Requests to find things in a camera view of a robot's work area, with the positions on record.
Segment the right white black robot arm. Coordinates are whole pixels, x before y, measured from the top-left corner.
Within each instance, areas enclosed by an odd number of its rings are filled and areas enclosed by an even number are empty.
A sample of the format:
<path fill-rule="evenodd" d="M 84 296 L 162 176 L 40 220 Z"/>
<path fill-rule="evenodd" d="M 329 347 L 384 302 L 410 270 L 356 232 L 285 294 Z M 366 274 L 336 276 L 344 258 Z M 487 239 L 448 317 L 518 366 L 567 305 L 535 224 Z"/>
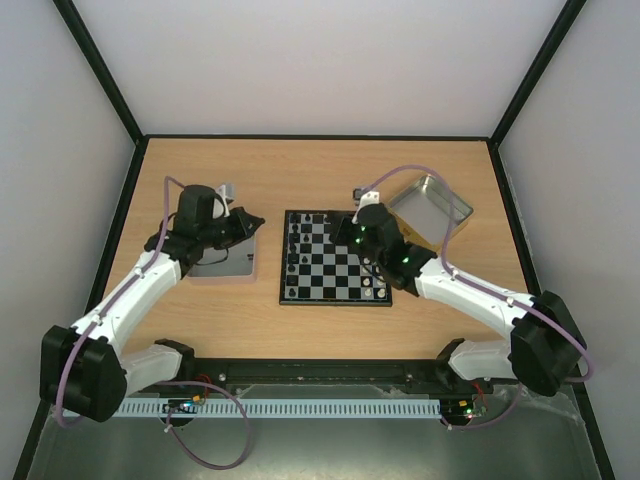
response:
<path fill-rule="evenodd" d="M 381 203 L 328 215 L 330 239 L 375 264 L 393 288 L 448 305 L 483 323 L 500 340 L 457 344 L 436 367 L 445 390 L 470 380 L 519 381 L 547 397 L 571 381 L 586 342 L 564 300 L 551 291 L 523 294 L 484 281 L 446 263 L 436 252 L 407 241 Z"/>

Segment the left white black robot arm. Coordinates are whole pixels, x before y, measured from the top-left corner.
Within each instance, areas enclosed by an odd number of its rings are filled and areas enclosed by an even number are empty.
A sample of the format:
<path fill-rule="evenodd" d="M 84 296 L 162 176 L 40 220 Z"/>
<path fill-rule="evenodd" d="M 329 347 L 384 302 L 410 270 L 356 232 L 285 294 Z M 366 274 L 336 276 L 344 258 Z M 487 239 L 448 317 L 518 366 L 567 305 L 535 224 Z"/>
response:
<path fill-rule="evenodd" d="M 163 209 L 156 233 L 124 279 L 71 326 L 52 327 L 41 344 L 40 397 L 62 427 L 67 411 L 97 422 L 111 418 L 129 395 L 194 375 L 193 348 L 167 339 L 123 349 L 154 304 L 214 249 L 227 252 L 252 238 L 264 219 L 234 206 L 235 187 L 186 185 L 175 210 Z"/>

